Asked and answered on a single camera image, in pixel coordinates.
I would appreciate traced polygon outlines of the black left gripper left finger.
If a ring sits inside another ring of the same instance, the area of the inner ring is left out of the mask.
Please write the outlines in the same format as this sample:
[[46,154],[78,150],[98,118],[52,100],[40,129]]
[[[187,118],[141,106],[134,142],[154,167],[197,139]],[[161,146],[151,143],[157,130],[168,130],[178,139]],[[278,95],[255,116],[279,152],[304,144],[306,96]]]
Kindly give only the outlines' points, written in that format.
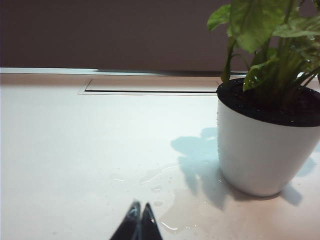
[[141,240],[141,204],[133,201],[110,240]]

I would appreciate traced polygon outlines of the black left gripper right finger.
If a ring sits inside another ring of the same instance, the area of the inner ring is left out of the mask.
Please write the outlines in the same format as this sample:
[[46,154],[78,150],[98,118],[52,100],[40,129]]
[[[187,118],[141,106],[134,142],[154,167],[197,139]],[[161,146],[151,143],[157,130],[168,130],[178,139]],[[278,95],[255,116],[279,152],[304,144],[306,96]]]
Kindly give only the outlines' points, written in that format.
[[141,240],[163,240],[159,231],[156,218],[152,207],[147,203],[142,212],[140,220],[140,239]]

